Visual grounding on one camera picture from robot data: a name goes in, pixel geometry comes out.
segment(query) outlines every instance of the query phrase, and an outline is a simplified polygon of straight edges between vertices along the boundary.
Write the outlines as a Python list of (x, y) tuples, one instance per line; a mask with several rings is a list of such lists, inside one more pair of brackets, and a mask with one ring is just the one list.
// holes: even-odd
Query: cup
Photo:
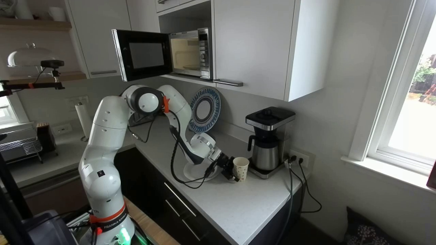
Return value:
[(244, 181), (246, 179), (248, 165), (249, 165), (248, 158), (237, 157), (233, 160), (233, 171), (234, 171), (235, 177), (240, 181)]
[(54, 22), (65, 22), (67, 21), (65, 11), (61, 7), (49, 7), (49, 17)]

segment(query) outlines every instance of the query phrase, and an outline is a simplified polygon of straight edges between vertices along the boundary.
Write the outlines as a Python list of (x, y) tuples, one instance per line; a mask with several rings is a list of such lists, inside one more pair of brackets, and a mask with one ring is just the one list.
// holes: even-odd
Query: wall socket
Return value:
[(297, 158), (297, 162), (298, 162), (298, 160), (302, 160), (301, 166), (306, 175), (312, 172), (312, 169), (313, 169), (313, 156), (312, 154), (305, 153), (302, 150), (291, 149), (289, 152), (289, 156), (290, 157), (294, 156)]
[(64, 103), (65, 103), (65, 108), (69, 112), (75, 112), (76, 111), (75, 105), (77, 105), (77, 104), (88, 105), (90, 100), (86, 96), (80, 96), (80, 97), (65, 98)]
[(72, 131), (72, 126), (69, 123), (52, 126), (53, 135), (64, 135)]

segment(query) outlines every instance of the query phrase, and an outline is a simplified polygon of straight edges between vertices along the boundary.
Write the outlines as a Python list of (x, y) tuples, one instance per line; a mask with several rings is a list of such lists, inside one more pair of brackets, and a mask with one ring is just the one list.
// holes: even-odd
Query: microwave door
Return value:
[(159, 77), (173, 71), (167, 34), (113, 30), (112, 36), (122, 81)]

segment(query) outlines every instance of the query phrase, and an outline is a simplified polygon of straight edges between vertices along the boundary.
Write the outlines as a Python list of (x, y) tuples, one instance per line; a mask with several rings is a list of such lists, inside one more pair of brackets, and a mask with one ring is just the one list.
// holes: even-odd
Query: cabinet handle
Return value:
[(186, 226), (186, 229), (192, 233), (192, 236), (193, 236), (197, 241), (201, 241), (200, 237), (192, 230), (192, 228), (191, 228), (184, 220), (181, 220), (181, 222)]
[(166, 203), (166, 206), (169, 206), (169, 207), (173, 210), (173, 213), (174, 213), (177, 217), (180, 217), (180, 214), (177, 213), (177, 210), (171, 206), (171, 203), (169, 203), (167, 199), (165, 199), (165, 203)]
[(222, 79), (216, 79), (215, 83), (218, 85), (225, 85), (225, 86), (233, 86), (233, 88), (242, 88), (244, 82), (240, 81), (222, 81)]
[(163, 186), (166, 187), (167, 191), (170, 191), (170, 192), (176, 196), (176, 199), (177, 199), (193, 217), (196, 217), (196, 214), (185, 205), (185, 202), (182, 202), (182, 201), (176, 195), (176, 192), (174, 192), (166, 183), (163, 183)]
[(117, 74), (117, 71), (116, 70), (109, 70), (109, 71), (94, 71), (94, 73), (91, 73), (91, 75), (106, 75), (106, 74)]

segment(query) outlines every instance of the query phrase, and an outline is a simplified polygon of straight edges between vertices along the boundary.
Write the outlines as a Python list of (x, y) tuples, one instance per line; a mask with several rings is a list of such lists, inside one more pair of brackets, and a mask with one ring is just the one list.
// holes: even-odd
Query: white robotic arm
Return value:
[(121, 149), (128, 120), (133, 113), (166, 115), (173, 137), (193, 164), (204, 160), (223, 169), (227, 179), (231, 175), (231, 161), (215, 147), (207, 135), (185, 139), (191, 122), (191, 107), (171, 86), (158, 90), (144, 86), (131, 86), (121, 97), (106, 97), (101, 101), (88, 139), (82, 156), (79, 175), (92, 210), (90, 230), (80, 244), (121, 244), (131, 241), (135, 226), (129, 220), (121, 194), (121, 183), (113, 158)]

